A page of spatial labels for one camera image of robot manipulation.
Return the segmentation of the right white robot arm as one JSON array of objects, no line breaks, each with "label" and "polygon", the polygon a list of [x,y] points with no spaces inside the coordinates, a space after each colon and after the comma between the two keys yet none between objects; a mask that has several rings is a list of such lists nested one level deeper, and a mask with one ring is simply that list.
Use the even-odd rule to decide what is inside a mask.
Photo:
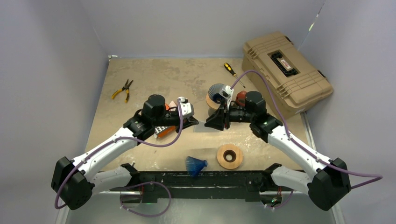
[{"label": "right white robot arm", "polygon": [[346,163],[320,154],[288,131],[285,124],[267,113],[261,93],[247,92],[244,107],[229,107],[227,101],[222,100],[219,108],[206,119],[205,126],[223,131],[232,122],[249,123],[256,137],[281,150],[303,169],[299,172],[275,165],[262,177],[266,189],[282,186],[302,192],[325,211],[351,191]]}]

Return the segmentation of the yellow black screwdriver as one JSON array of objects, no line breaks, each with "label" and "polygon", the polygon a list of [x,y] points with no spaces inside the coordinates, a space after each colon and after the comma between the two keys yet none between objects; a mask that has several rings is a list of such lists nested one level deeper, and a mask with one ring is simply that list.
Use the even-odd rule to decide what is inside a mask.
[{"label": "yellow black screwdriver", "polygon": [[[232,67],[228,63],[224,63],[224,67],[233,77],[235,77],[236,79],[239,78],[237,76],[237,74],[235,73],[235,71],[232,69]],[[246,88],[241,80],[239,80],[239,83],[243,86],[243,88]]]}]

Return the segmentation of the red black coffee carafe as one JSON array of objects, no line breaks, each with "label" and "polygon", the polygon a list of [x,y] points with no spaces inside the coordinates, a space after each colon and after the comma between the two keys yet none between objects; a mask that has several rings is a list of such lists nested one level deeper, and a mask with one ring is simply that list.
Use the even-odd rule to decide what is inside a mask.
[{"label": "red black coffee carafe", "polygon": [[241,91],[237,94],[236,99],[235,99],[235,103],[238,106],[244,107],[245,106],[245,98],[246,98],[246,91]]}]

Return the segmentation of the blue glass dripper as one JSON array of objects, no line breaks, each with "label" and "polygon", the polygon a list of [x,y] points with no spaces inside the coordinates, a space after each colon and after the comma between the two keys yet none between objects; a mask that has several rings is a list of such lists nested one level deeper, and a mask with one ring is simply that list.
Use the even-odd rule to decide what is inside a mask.
[{"label": "blue glass dripper", "polygon": [[191,177],[196,177],[207,166],[207,160],[200,160],[191,156],[187,156],[185,159],[186,171]]},{"label": "blue glass dripper", "polygon": [[219,91],[224,84],[214,84],[208,90],[208,96],[211,101],[216,104],[220,104],[222,99],[224,99],[220,94]]}]

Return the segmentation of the tan plastic tool case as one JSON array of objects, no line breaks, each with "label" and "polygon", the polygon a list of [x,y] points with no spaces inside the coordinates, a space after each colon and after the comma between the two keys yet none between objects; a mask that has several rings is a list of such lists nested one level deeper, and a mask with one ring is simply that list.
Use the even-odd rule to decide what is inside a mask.
[{"label": "tan plastic tool case", "polygon": [[243,53],[242,70],[278,119],[305,112],[333,93],[326,76],[280,31],[245,42]]}]

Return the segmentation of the yellow handled pliers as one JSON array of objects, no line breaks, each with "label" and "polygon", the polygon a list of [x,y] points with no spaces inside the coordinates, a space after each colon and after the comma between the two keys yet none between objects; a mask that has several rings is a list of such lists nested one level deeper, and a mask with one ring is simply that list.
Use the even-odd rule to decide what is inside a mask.
[{"label": "yellow handled pliers", "polygon": [[112,94],[111,99],[115,99],[118,94],[120,94],[121,92],[125,91],[126,92],[126,98],[125,98],[124,102],[127,103],[129,101],[129,98],[130,98],[129,88],[130,88],[132,83],[133,83],[133,80],[129,81],[129,79],[127,79],[127,81],[125,82],[124,86],[122,88],[118,89],[117,91],[115,91]]}]

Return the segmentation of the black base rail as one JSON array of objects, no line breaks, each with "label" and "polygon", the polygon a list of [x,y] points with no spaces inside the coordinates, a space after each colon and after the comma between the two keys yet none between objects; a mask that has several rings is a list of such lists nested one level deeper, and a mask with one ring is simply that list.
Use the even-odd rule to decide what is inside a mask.
[{"label": "black base rail", "polygon": [[191,177],[186,171],[141,171],[125,187],[112,191],[142,191],[143,203],[172,199],[243,199],[271,202],[265,192],[280,189],[268,171],[202,171]]}]

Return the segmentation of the orange coffee filter box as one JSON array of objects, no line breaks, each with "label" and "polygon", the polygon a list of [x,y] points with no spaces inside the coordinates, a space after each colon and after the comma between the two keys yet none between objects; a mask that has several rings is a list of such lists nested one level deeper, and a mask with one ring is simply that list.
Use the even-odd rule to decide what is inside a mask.
[{"label": "orange coffee filter box", "polygon": [[[165,104],[165,106],[166,106],[166,110],[168,111],[171,107],[176,106],[176,103],[175,101],[171,101],[169,104]],[[160,139],[175,130],[176,130],[175,126],[157,126],[155,128],[154,137]]]}]

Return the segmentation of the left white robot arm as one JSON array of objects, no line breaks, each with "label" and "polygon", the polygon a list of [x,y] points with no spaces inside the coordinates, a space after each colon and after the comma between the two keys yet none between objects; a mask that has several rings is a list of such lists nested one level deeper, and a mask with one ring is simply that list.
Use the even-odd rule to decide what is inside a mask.
[{"label": "left white robot arm", "polygon": [[[111,171],[102,168],[121,154],[141,144],[151,147],[168,147],[174,144],[193,119],[194,107],[187,98],[179,97],[176,107],[167,109],[165,98],[154,94],[148,97],[143,107],[135,112],[110,138],[95,148],[73,159],[60,158],[51,180],[51,188],[56,197],[54,207],[60,210],[68,207],[76,210],[93,195],[107,189],[124,187],[133,191],[139,186],[139,178],[134,175],[131,164],[121,165]],[[149,143],[146,140],[154,135],[155,128],[175,126],[177,136],[167,144]]]}]

